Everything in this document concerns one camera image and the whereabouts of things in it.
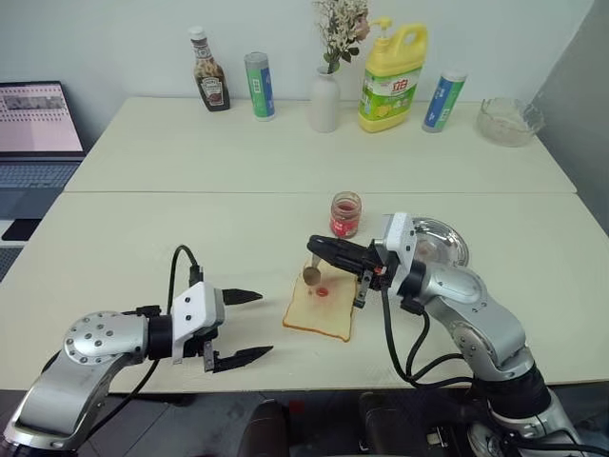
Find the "laptop keyboard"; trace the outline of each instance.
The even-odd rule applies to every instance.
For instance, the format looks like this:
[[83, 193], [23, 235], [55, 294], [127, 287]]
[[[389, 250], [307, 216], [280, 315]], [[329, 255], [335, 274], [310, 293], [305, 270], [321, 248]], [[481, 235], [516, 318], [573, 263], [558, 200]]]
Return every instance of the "laptop keyboard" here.
[[0, 165], [0, 189], [62, 188], [78, 164]]
[[23, 248], [0, 248], [0, 282], [9, 272], [21, 249]]

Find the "table surface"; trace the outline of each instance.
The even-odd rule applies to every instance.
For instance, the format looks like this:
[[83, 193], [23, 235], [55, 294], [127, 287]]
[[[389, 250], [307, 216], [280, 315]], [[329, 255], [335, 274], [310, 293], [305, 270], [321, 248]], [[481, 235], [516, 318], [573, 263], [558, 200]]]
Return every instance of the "table surface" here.
[[[201, 359], [163, 361], [146, 391], [404, 387], [391, 367], [380, 297], [354, 310], [349, 343], [282, 327], [282, 318], [313, 233], [328, 234], [330, 194], [68, 193], [33, 234], [0, 286], [5, 314], [0, 388], [27, 388], [64, 332], [95, 310], [164, 305], [174, 248], [192, 247], [217, 288], [249, 288], [265, 299], [230, 307], [214, 344], [223, 356], [274, 345], [246, 368], [203, 373]], [[497, 301], [521, 320], [547, 382], [609, 379], [609, 240], [573, 194], [365, 194], [356, 242], [369, 243], [382, 215], [409, 211], [457, 229], [470, 267]], [[176, 292], [187, 287], [187, 262]], [[394, 309], [402, 359], [420, 318]], [[455, 348], [439, 323], [415, 364]], [[127, 368], [114, 391], [131, 390], [146, 365]], [[444, 364], [429, 381], [468, 374]]]
[[380, 133], [345, 103], [328, 134], [307, 124], [307, 102], [277, 102], [258, 122], [248, 100], [210, 113], [199, 99], [131, 98], [70, 180], [67, 191], [575, 192], [536, 137], [493, 145], [474, 124], [479, 103], [459, 103], [442, 133], [421, 123], [426, 103]]

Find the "floor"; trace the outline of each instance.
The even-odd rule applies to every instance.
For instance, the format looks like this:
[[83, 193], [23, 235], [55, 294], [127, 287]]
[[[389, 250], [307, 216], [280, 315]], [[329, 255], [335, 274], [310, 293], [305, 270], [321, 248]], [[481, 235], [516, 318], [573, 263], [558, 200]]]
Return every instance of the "floor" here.
[[[609, 383], [556, 389], [582, 436], [609, 447]], [[23, 391], [0, 390], [0, 430]], [[292, 457], [359, 454], [361, 392], [281, 391], [200, 394], [182, 404], [131, 402], [79, 451], [82, 457], [234, 457], [253, 409], [273, 398], [290, 409]], [[410, 396], [413, 390], [396, 391]], [[120, 402], [109, 396], [102, 415]]]

